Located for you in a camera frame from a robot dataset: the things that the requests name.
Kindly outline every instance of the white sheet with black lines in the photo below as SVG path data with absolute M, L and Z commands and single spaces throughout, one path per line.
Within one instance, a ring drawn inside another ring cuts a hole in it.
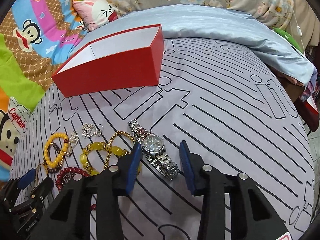
M 84 122 L 104 127 L 104 140 L 127 129 L 137 118 L 162 136 L 167 153 L 180 166 L 178 145 L 186 140 L 191 152 L 222 173 L 246 172 L 298 239 L 310 223 L 314 170 L 308 140 L 282 85 L 245 46 L 202 38 L 165 40 L 158 86 L 103 91 L 64 98 L 51 86 L 31 115 L 14 156 L 11 176 L 21 177 L 43 160 L 43 145 L 55 132 L 81 134 Z M 79 167 L 82 147 L 102 138 L 80 138 L 64 167 Z M 132 144 L 123 138 L 122 148 Z M 89 154 L 103 169 L 105 152 Z M 172 182 L 142 160 L 142 172 L 131 197 L 120 197 L 125 239 L 196 239 L 202 198 L 192 197 L 183 172 Z M 42 169 L 39 179 L 46 176 Z M 29 186 L 17 203 L 28 198 Z M 58 190 L 45 199 L 45 207 Z M 230 208 L 226 199 L 226 239 Z M 96 239 L 95 212 L 91 239 Z

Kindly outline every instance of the colorful blanket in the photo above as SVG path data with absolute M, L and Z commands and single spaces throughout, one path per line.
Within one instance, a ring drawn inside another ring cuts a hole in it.
M 73 0 L 16 0 L 0 25 L 0 180 L 53 71 L 87 33 Z

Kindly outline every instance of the blue gripper pad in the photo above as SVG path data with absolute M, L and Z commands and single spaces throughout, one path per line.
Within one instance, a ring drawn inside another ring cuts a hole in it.
M 133 155 L 133 159 L 127 171 L 127 184 L 125 187 L 125 191 L 127 192 L 127 194 L 130 194 L 130 192 L 133 190 L 134 183 L 138 174 L 140 159 L 142 157 L 141 144 L 139 142 L 135 142 L 131 154 Z
M 30 185 L 31 182 L 35 180 L 35 177 L 36 169 L 31 169 L 19 179 L 18 188 L 25 189 L 27 186 Z
M 190 190 L 191 194 L 194 195 L 196 192 L 195 174 L 191 167 L 190 151 L 186 141 L 184 140 L 180 143 L 179 156 L 188 190 Z

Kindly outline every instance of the light blue blanket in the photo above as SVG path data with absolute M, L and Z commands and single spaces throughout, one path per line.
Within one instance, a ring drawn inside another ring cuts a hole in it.
M 166 38 L 210 38 L 242 44 L 264 63 L 308 85 L 314 65 L 284 38 L 250 14 L 201 5 L 172 5 L 132 12 L 88 33 L 72 51 L 89 41 L 139 26 L 162 25 Z

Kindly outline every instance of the watch bezel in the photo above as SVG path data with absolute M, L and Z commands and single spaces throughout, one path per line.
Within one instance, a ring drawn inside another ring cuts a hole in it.
M 149 136 L 157 136 L 160 140 L 161 140 L 161 142 L 162 142 L 162 147 L 159 149 L 159 150 L 156 150 L 156 151 L 151 151 L 151 150 L 149 150 L 149 149 L 147 149 L 146 147 L 145 147 L 145 145 L 144 145 L 144 141 L 146 140 L 146 138 L 148 138 Z M 146 151 L 146 152 L 148 152 L 148 153 L 150 153 L 150 154 L 152 154 L 152 155 L 155 155 L 155 154 L 157 154 L 157 153 L 159 153 L 159 152 L 161 152 L 163 149 L 164 149 L 164 140 L 159 136 L 159 135 L 156 135 L 156 134 L 148 134 L 147 136 L 145 136 L 145 137 L 143 137 L 143 139 L 142 139 L 142 141 L 141 141 L 141 146 L 142 146 L 142 148 Z

